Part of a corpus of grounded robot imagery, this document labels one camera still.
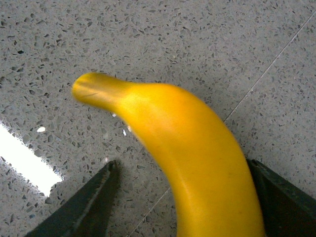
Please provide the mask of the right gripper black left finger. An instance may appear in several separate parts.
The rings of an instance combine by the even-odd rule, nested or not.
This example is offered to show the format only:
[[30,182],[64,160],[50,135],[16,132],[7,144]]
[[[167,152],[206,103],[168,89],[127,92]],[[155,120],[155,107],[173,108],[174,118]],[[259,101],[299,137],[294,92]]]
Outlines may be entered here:
[[119,184],[115,160],[108,162],[27,237],[104,237]]

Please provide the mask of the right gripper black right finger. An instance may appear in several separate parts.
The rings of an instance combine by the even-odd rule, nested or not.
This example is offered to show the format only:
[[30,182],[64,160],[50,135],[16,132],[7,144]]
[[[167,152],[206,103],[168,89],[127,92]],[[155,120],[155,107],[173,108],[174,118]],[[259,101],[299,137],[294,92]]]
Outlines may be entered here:
[[314,237],[316,200],[263,165],[248,159],[248,166],[269,237]]

